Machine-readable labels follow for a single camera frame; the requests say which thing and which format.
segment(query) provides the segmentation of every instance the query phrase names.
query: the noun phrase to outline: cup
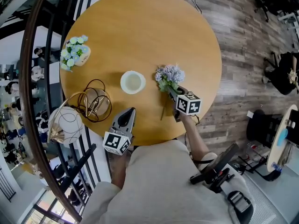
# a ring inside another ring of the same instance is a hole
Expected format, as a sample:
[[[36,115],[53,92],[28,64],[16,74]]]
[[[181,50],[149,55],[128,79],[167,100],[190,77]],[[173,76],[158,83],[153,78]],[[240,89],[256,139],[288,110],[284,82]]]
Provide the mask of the cup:
[[[133,95],[145,87],[145,78],[142,74],[130,70],[121,77],[121,88],[127,94]]]

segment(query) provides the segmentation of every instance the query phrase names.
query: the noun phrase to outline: black strap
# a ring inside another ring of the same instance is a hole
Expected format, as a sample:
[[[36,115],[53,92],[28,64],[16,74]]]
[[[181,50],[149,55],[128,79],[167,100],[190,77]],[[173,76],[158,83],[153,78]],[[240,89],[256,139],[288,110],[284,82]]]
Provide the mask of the black strap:
[[[214,159],[211,159],[211,160],[205,160],[205,161],[197,161],[197,160],[192,159],[192,161],[193,161],[194,163],[197,163],[197,164],[207,164],[207,163],[212,162],[213,160],[214,160]]]

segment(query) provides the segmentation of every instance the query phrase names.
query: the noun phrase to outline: white flower pot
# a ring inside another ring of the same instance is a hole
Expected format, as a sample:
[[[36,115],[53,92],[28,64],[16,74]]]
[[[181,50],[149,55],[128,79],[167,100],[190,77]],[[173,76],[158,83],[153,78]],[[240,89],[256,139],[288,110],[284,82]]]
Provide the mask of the white flower pot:
[[[75,65],[76,66],[82,66],[85,64],[85,62],[88,60],[89,56],[90,56],[90,53],[91,53],[91,50],[90,48],[88,47],[88,51],[86,53],[83,53],[81,56],[80,56],[80,59],[75,62]]]

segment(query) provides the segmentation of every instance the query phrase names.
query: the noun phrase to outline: wooden floor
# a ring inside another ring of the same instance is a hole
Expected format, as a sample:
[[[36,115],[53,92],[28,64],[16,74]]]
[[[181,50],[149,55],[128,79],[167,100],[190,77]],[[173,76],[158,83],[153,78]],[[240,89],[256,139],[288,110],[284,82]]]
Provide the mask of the wooden floor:
[[[221,49],[222,77],[216,99],[198,125],[200,135],[217,154],[236,142],[248,144],[247,111],[262,109],[268,114],[284,113],[299,105],[299,95],[280,94],[272,84],[264,85],[264,57],[292,51],[287,26],[263,11],[254,12],[253,0],[196,0],[214,30]]]

